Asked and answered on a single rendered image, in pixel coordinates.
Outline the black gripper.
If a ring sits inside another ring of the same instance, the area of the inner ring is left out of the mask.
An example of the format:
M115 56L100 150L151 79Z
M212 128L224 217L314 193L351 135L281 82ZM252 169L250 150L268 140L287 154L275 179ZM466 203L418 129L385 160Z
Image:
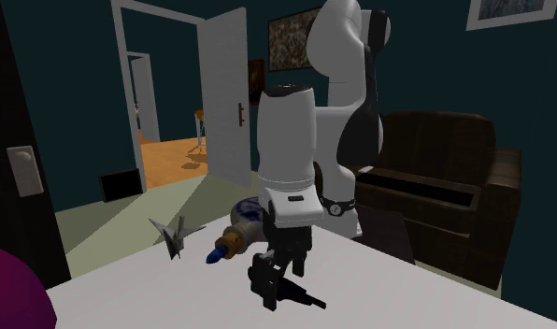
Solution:
M278 228L276 211L272 201L263 213L263 231L268 242L267 257L274 269L284 274L286 271L286 252L293 254L293 274L302 278L305 275L307 253L312 248L310 226Z

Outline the blue white corked bottle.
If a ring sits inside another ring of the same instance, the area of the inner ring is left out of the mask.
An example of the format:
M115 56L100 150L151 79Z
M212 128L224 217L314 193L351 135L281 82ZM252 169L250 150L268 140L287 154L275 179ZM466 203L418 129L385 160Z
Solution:
M236 203L230 212L231 224L214 243L214 250L207 256L207 264L221 259L231 259L244 253L251 244L265 242L263 210L258 197L250 197Z

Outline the dark robot stand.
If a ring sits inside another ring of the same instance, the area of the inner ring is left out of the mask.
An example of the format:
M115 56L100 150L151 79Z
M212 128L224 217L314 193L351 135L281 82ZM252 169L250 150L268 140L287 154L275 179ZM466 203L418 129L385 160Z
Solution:
M362 205L357 205L356 210L362 234L354 237L354 241L412 265L415 264L405 220L401 212Z

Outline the grey folded plane figure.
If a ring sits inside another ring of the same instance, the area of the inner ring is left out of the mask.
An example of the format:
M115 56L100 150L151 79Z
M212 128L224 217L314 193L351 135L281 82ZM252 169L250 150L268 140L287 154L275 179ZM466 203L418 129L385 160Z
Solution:
M158 223L153 219L150 219L150 222L163 236L171 260L175 257L180 257L180 251L184 249L184 238L186 236L205 228L205 225L194 228L186 228L185 217L183 215L179 216L178 226L176 229L169 228L168 226Z

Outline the wooden stool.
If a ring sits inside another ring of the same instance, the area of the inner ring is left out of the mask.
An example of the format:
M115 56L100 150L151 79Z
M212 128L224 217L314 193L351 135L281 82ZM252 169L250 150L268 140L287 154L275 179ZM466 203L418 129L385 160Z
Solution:
M200 150L202 150L203 147L205 146L205 142L203 141L204 134L205 134L204 110L197 109L194 113L194 118L195 118L198 147Z

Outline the white open door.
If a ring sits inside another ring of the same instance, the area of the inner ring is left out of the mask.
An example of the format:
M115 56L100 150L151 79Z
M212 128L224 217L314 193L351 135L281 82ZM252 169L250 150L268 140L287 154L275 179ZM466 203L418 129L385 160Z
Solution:
M247 10L197 25L208 173L250 186Z

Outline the dark brown sofa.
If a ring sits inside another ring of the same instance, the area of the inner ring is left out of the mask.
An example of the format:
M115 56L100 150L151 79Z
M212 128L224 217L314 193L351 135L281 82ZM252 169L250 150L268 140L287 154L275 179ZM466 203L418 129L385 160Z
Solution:
M416 260L497 289L521 205L521 152L496 145L478 114L395 111L360 206L399 212Z

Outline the grey inner door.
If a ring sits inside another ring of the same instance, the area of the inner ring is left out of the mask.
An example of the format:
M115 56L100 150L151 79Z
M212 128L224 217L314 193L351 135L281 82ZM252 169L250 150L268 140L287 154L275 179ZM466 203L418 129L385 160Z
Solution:
M139 122L144 139L160 142L160 129L148 54L130 53Z

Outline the magenta round cushion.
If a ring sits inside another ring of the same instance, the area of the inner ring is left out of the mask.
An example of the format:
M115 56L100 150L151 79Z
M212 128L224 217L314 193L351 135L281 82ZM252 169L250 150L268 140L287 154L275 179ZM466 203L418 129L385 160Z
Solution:
M0 329L55 329L57 317L37 275L0 249Z

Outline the dark door with white plate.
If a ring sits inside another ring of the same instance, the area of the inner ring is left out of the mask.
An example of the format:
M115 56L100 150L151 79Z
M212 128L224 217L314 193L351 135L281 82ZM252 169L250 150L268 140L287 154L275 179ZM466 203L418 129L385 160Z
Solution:
M46 289L71 280L0 0L0 249Z

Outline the small dark wall picture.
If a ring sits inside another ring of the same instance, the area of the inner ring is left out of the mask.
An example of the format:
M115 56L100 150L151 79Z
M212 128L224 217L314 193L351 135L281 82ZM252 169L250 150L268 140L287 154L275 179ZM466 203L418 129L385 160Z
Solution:
M248 61L249 101L251 105L258 105L265 88L264 59Z

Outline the black wall box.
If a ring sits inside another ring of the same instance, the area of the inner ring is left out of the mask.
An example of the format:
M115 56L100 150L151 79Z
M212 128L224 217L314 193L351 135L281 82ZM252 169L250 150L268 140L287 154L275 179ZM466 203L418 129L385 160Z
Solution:
M102 199L105 203L143 193L137 168L101 175L98 178Z

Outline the large speckled wall picture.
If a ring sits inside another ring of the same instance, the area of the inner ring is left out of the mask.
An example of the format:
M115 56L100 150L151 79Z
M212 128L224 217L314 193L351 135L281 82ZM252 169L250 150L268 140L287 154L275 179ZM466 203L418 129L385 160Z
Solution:
M314 7L268 22L270 72L311 67L307 58L307 28L320 10L320 7Z

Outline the white framed wall picture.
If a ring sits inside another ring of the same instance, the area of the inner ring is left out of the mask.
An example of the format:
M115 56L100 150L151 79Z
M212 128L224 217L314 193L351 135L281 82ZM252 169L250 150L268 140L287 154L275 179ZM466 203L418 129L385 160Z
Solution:
M551 20L556 8L557 0L471 0L466 30Z

